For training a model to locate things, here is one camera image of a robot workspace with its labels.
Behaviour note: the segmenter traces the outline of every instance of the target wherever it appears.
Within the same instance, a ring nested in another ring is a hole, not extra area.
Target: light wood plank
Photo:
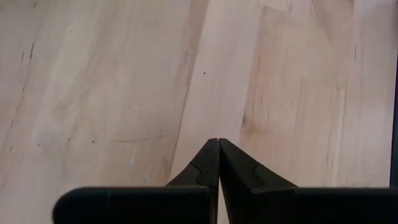
[[[218,137],[299,186],[387,187],[396,2],[262,0],[246,2],[242,10],[230,2],[210,1],[203,39],[217,45],[200,46],[171,177],[207,138]],[[223,16],[227,21],[243,21],[238,15],[250,6],[251,24],[258,26],[246,35],[231,26],[234,35],[224,36],[229,24],[218,16],[228,9],[235,16]],[[214,18],[211,7],[219,12]],[[207,33],[208,26],[220,32]],[[241,45],[233,47],[232,40],[248,35],[257,35],[252,55],[249,40],[245,53],[234,55]],[[215,52],[233,58],[226,63],[229,57]],[[201,74],[209,68],[216,77]],[[222,200],[219,222],[227,222]]]
[[[51,223],[75,187],[165,184],[207,1],[0,4],[0,223]]]

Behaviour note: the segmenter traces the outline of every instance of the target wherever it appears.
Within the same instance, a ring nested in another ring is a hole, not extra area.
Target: black plastic jaw
[[[165,187],[72,190],[55,205],[54,223],[216,223],[219,161],[210,139]]]
[[[228,140],[220,139],[220,146],[220,179],[231,224],[398,222],[398,190],[299,188]]]
[[[210,139],[165,187],[84,188],[57,202],[59,223],[216,223],[218,178],[229,222],[398,223],[398,190],[300,188],[226,139]]]

